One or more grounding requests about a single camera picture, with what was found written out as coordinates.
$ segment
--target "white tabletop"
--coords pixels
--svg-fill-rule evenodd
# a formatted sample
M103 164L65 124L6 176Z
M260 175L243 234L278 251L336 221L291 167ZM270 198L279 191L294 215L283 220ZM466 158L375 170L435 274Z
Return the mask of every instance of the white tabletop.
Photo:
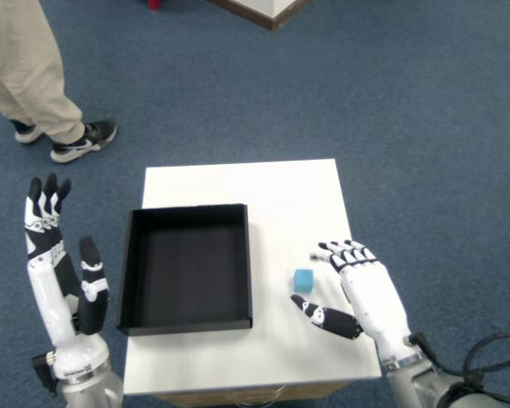
M247 204L253 328L130 337L125 394L380 377L373 341L309 322L290 300L296 268L314 270L311 302L352 312L337 274L311 263L319 241L350 237L334 160L148 167L143 208Z

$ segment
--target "black tray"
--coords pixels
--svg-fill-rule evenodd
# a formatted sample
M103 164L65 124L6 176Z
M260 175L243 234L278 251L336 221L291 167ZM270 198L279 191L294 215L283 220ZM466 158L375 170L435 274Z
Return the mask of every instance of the black tray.
M252 327L247 206L133 210L117 328L129 336Z

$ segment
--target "robotic finger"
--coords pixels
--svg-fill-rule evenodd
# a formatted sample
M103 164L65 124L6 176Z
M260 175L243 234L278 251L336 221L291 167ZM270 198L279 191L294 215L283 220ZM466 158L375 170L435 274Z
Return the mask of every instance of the robotic finger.
M351 340L357 338L363 332L359 322L351 314L335 309L322 308L317 304L307 302L298 295L292 295L291 300L309 317L313 325L323 330Z
M83 237L79 247L83 281L77 313L80 331L90 335L102 330L108 307L109 287L104 275L104 264L93 238Z

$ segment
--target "sneaker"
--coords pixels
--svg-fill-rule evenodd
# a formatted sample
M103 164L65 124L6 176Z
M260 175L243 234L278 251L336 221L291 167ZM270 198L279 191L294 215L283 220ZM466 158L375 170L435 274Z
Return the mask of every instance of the sneaker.
M57 163L67 163L89 151L105 148L115 137L117 125L112 121L85 123L85 133L70 144L54 144L51 158Z
M27 126L23 122L11 120L15 126L15 140L23 145L34 143L37 138L43 135L43 132L36 128L36 125Z

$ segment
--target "person's leg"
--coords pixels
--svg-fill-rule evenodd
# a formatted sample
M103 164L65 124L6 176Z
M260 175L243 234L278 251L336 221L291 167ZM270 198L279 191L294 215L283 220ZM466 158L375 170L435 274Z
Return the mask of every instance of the person's leg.
M60 51L38 0L0 0L0 83L17 102L13 114L36 123L54 142L83 136L82 113L64 94ZM5 105L0 102L0 111L9 117Z
M33 125L32 119L25 110L17 103L11 93L0 82L0 112L9 120L22 122L25 125Z
M0 112L15 126L15 140L29 144L42 135L32 119L0 82Z

